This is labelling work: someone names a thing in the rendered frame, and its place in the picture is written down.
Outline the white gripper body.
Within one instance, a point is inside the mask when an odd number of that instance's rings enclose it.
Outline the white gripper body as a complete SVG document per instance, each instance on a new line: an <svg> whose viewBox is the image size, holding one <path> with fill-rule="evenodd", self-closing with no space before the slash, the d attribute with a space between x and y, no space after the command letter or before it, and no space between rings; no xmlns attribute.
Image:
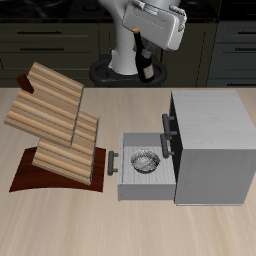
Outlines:
<svg viewBox="0 0 256 256"><path fill-rule="evenodd" d="M187 21L179 2L129 2L123 26L140 29L141 37L165 51L176 51L181 43Z"/></svg>

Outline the dark wine bottle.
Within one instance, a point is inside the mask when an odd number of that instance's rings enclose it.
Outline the dark wine bottle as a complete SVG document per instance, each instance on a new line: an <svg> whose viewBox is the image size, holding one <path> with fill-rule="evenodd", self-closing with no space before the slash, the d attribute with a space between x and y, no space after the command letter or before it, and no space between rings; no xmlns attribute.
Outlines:
<svg viewBox="0 0 256 256"><path fill-rule="evenodd" d="M149 83L153 81L155 77L152 58L146 58L143 56L145 48L141 40L140 29L138 27L133 29L133 34L136 44L135 64L138 75L143 83Z"/></svg>

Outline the wooden wine rack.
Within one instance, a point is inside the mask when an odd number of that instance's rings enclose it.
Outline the wooden wine rack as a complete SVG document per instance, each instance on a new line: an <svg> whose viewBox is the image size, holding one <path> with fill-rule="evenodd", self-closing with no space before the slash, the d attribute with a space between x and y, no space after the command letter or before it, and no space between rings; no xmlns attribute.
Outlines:
<svg viewBox="0 0 256 256"><path fill-rule="evenodd" d="M96 146L99 119L80 109L84 85L37 62L17 82L20 91L4 123L39 142L24 151L10 190L101 192L106 150Z"/></svg>

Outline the dark kitchen cupboards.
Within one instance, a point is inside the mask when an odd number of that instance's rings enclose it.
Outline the dark kitchen cupboards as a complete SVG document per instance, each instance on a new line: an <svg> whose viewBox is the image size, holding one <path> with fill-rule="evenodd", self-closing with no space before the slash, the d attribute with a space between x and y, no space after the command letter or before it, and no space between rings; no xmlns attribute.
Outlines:
<svg viewBox="0 0 256 256"><path fill-rule="evenodd" d="M196 23L207 14L205 0L181 0L187 21L179 48L154 54L167 69L166 87L205 87L214 61L214 23ZM0 0L0 87L37 62L89 87L90 67L116 47L115 24L98 0Z"/></svg>

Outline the white cabinet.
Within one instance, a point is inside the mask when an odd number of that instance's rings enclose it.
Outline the white cabinet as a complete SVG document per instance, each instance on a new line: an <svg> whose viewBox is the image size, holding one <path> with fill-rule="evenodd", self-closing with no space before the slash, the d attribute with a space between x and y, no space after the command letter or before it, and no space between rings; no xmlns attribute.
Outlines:
<svg viewBox="0 0 256 256"><path fill-rule="evenodd" d="M162 116L177 205L241 205L256 173L256 127L234 90L173 90Z"/></svg>

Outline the white cabinet drawer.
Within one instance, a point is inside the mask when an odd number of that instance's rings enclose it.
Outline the white cabinet drawer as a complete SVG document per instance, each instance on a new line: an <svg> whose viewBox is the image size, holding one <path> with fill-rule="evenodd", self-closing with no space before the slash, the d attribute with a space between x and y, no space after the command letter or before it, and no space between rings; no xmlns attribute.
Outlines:
<svg viewBox="0 0 256 256"><path fill-rule="evenodd" d="M139 150L153 151L160 159L155 170L141 173L131 163ZM110 151L107 174L117 173L118 200L173 200L176 188L172 158L165 159L159 133L119 133L119 152Z"/></svg>

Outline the flat black base plate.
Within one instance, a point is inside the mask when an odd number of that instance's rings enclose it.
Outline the flat black base plate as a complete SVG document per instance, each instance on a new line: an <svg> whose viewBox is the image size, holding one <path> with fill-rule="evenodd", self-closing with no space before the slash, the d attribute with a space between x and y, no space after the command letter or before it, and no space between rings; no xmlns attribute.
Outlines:
<svg viewBox="0 0 256 256"><path fill-rule="evenodd" d="M160 87L167 78L167 69L160 63L157 57L152 54L155 79L150 83L142 83L138 75L121 75L108 68L112 56L103 54L100 59L90 67L89 76L100 88L145 88Z"/></svg>

